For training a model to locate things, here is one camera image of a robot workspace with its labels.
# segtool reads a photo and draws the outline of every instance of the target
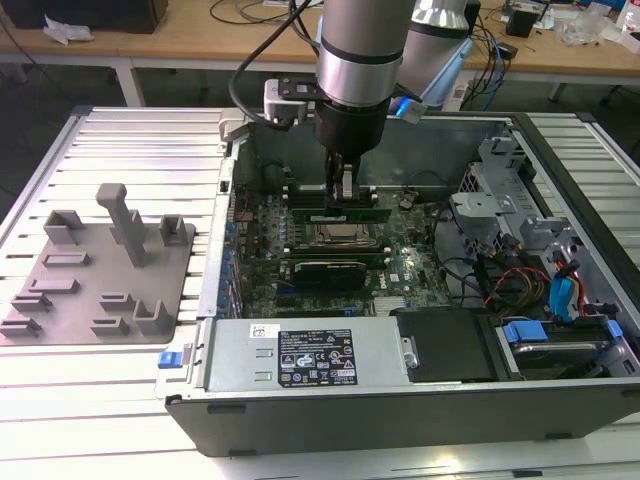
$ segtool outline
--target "power supply label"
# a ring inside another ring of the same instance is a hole
[[[285,388],[358,384],[351,330],[278,332],[278,360]]]

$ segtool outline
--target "cable clutter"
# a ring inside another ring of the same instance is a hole
[[[478,46],[486,51],[487,63],[480,77],[473,81],[469,95],[462,102],[462,107],[473,103],[480,95],[487,94],[489,96],[481,108],[484,112],[504,84],[504,77],[511,68],[511,60],[517,49],[514,51],[514,47],[510,45],[499,44],[493,33],[485,27],[481,16],[478,16],[477,21],[479,23],[476,23],[475,27],[482,32],[482,35],[474,33],[471,37],[481,42]]]

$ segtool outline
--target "blue connector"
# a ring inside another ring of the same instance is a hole
[[[622,333],[622,328],[620,328],[620,324],[618,322],[616,322],[615,320],[608,320],[607,321],[607,328],[609,329],[609,333],[611,334],[611,337],[613,338],[613,343],[618,343],[623,336]]]
[[[344,316],[353,317],[356,313],[358,313],[358,310],[358,307],[344,307]]]
[[[573,288],[573,282],[567,277],[555,276],[549,291],[549,308],[565,325],[573,322],[569,315],[569,302],[573,296]]]
[[[546,342],[549,340],[547,332],[544,331],[542,322],[539,320],[512,320],[508,325],[502,327],[502,331],[507,337],[507,342]]]
[[[182,352],[162,352],[158,358],[158,368],[164,370],[167,368],[182,367]]]

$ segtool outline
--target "metal case panel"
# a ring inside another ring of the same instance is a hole
[[[182,402],[171,416],[210,457],[582,437],[640,409],[623,386]]]

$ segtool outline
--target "computer case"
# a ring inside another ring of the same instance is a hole
[[[44,16],[94,30],[153,33],[168,0],[0,0],[17,28],[42,28]]]

